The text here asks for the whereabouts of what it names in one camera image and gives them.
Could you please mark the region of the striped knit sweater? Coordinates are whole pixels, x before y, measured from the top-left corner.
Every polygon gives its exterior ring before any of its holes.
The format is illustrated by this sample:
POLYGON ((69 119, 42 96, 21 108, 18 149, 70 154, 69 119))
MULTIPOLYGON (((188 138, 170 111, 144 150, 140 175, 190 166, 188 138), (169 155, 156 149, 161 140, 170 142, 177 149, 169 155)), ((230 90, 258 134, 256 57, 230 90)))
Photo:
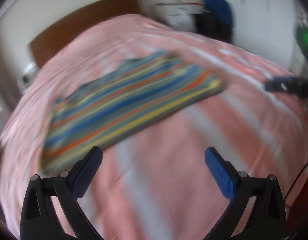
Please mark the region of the striped knit sweater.
POLYGON ((108 148, 222 90, 223 80, 214 71, 172 51, 124 60, 54 101, 41 171, 50 176, 70 168, 93 146, 108 148))

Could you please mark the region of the white wardrobe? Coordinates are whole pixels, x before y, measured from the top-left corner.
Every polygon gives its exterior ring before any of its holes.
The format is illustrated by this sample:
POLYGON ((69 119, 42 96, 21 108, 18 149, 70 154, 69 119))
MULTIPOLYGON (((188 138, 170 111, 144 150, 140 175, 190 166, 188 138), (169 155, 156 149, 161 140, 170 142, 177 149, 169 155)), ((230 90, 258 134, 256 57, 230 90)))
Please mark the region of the white wardrobe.
POLYGON ((226 1, 233 14, 233 44, 289 69, 298 0, 226 1))

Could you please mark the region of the blue garment on chair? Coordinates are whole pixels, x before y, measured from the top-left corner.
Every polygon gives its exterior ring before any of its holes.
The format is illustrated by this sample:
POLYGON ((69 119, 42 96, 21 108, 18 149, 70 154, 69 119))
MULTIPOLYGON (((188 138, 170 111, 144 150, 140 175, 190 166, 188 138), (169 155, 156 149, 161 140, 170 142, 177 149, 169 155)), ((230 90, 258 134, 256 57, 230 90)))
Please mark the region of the blue garment on chair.
POLYGON ((203 0, 206 10, 214 14, 215 18, 231 27, 234 26, 234 20, 230 4, 226 0, 203 0))

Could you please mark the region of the pink striped bed cover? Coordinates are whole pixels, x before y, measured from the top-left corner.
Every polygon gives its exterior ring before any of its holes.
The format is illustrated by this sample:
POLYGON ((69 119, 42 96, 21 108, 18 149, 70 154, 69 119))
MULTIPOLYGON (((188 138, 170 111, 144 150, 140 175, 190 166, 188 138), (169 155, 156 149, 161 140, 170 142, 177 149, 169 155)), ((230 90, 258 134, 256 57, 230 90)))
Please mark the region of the pink striped bed cover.
POLYGON ((125 15, 85 31, 37 74, 0 138, 0 202, 19 236, 30 177, 40 170, 53 102, 117 68, 121 61, 168 50, 222 77, 225 90, 195 103, 104 151, 80 204, 105 239, 201 239, 227 206, 204 161, 213 146, 238 170, 277 176, 289 203, 303 187, 308 110, 264 81, 288 72, 237 46, 174 31, 125 15))

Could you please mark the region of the white plastic bag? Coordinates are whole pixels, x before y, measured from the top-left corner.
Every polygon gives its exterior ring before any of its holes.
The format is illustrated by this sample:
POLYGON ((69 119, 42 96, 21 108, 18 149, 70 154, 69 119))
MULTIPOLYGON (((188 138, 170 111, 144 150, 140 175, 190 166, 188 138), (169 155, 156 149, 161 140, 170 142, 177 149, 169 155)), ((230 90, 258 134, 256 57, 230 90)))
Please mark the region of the white plastic bag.
POLYGON ((178 31, 194 31, 195 25, 191 15, 179 14, 171 15, 168 17, 168 24, 175 30, 178 31))

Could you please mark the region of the white desk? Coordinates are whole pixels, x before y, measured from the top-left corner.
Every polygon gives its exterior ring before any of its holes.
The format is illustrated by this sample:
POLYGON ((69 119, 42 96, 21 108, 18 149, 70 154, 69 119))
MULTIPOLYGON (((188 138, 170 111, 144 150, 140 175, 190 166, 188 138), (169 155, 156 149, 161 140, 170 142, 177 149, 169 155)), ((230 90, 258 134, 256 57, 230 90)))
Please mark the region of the white desk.
POLYGON ((153 14, 157 17, 176 16, 182 13, 200 14, 203 11, 202 3, 194 2, 158 2, 152 5, 153 14))

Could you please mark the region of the white round fan heater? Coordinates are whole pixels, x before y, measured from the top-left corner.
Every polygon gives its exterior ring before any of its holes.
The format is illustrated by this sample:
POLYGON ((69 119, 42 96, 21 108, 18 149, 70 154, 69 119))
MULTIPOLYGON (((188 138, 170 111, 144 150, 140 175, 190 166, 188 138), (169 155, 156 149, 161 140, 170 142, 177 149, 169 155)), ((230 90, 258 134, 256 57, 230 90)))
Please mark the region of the white round fan heater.
POLYGON ((17 85, 20 93, 23 95, 25 91, 33 83, 39 68, 36 66, 36 63, 31 62, 23 71, 22 76, 19 78, 17 85))

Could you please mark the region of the brown wooden headboard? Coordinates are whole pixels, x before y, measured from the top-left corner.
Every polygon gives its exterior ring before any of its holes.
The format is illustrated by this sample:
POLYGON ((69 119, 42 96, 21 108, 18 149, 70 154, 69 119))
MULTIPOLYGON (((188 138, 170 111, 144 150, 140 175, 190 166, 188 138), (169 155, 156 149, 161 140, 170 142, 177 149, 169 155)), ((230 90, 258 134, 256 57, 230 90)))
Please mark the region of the brown wooden headboard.
POLYGON ((29 43, 36 66, 42 68, 85 30, 126 14, 145 15, 141 0, 99 0, 64 16, 29 43))

